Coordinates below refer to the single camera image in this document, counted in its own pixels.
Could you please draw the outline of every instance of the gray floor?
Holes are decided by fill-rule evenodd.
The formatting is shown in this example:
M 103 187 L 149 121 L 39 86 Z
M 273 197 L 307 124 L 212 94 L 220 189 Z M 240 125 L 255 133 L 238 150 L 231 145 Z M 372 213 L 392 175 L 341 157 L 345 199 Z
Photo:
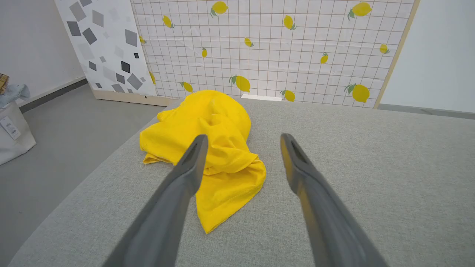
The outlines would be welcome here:
M 85 85 L 27 111 L 37 145 L 0 166 L 0 267 L 89 173 L 162 109 L 96 100 Z

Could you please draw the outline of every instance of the white bag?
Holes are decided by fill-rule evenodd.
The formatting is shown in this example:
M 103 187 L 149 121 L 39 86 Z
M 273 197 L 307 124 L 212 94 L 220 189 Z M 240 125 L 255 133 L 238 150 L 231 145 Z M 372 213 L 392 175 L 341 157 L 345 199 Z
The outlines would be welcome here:
M 15 101 L 0 108 L 0 122 L 5 124 L 5 121 L 8 121 L 8 119 L 13 125 L 9 126 L 9 130 L 11 131 L 16 127 L 17 132 L 14 134 L 16 140 L 7 132 L 4 125 L 0 125 L 0 165 L 28 152 L 36 144 L 28 123 L 25 121 Z

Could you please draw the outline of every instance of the fabric fold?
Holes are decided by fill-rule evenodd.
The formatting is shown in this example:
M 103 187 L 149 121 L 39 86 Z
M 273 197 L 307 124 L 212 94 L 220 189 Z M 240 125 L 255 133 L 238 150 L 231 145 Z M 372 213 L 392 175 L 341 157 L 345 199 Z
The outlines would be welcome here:
M 264 184 L 266 168 L 246 144 L 251 120 L 238 102 L 211 90 L 189 95 L 179 107 L 160 112 L 158 120 L 140 134 L 145 164 L 176 165 L 197 135 L 208 136 L 205 170 L 196 193 L 198 217 L 208 234 Z

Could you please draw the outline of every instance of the lemon print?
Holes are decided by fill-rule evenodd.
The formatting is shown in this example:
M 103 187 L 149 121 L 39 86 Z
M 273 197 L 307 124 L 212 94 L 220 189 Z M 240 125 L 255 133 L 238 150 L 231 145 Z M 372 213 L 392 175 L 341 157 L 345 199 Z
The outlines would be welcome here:
M 371 10 L 371 6 L 368 3 L 359 3 L 350 9 L 350 12 L 348 13 L 348 20 L 350 20 L 350 17 L 355 18 L 355 15 L 358 17 L 366 16 L 371 12 Z
M 323 57 L 320 59 L 320 64 L 325 64 L 328 61 L 328 54 L 323 53 Z
M 387 54 L 389 52 L 391 52 L 389 49 L 388 49 L 388 46 L 385 45 L 385 44 L 382 44 L 381 47 L 380 47 L 380 52 L 383 53 L 383 54 Z
M 165 26 L 171 29 L 175 27 L 175 25 L 171 22 L 170 18 L 167 16 L 163 16 L 163 23 L 165 24 Z
M 214 16 L 217 16 L 218 14 L 224 14 L 224 12 L 226 12 L 226 10 L 228 10 L 228 6 L 226 5 L 225 2 L 222 2 L 222 1 L 218 1 L 216 3 L 214 3 L 213 7 L 211 8 L 211 17 Z
M 343 91 L 346 89 L 348 89 L 348 94 L 353 92 L 353 98 L 358 102 L 366 103 L 366 100 L 368 100 L 368 97 L 370 97 L 370 91 L 366 88 L 366 86 L 354 84 L 347 86 Z
M 280 91 L 280 94 L 285 96 L 285 98 L 290 102 L 295 100 L 295 94 L 289 90 Z
M 251 40 L 249 38 L 245 38 L 244 43 L 250 48 L 254 46 L 254 43 L 251 42 Z
M 294 20 L 289 15 L 286 15 L 284 18 L 284 26 L 287 29 L 295 29 L 297 26 L 294 24 Z
M 155 84 L 156 84 L 156 83 L 155 83 L 155 76 L 153 75 L 152 72 L 149 72 L 149 73 L 150 73 L 150 78 L 152 78 L 152 82 L 153 82 L 153 84 L 155 85 Z
M 193 93 L 193 87 L 191 87 L 189 83 L 181 82 L 180 86 L 185 88 L 188 92 Z
M 231 76 L 229 77 L 229 82 L 232 82 L 233 84 L 235 84 L 243 92 L 249 93 L 251 89 L 251 84 L 249 83 L 249 81 L 242 76 L 237 76 L 237 75 Z

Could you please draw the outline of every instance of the grid patterned sheet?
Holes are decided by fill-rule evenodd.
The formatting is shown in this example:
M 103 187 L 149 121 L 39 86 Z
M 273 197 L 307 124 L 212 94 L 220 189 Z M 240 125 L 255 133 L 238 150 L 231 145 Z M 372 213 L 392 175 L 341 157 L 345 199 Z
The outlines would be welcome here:
M 132 0 L 158 95 L 184 98 L 186 83 L 193 92 L 211 89 L 233 97 L 285 100 L 281 91 L 288 90 L 296 102 L 372 108 L 414 0 L 365 1 L 371 11 L 364 16 L 355 7 L 361 2 L 354 0 L 222 2 L 228 8 L 219 14 L 215 0 Z M 213 6 L 216 16 L 210 14 Z M 285 26 L 286 16 L 296 28 Z M 249 92 L 237 87 L 243 82 L 230 82 L 235 75 L 249 81 Z M 354 84 L 367 88 L 369 96 L 362 87 L 348 93 Z

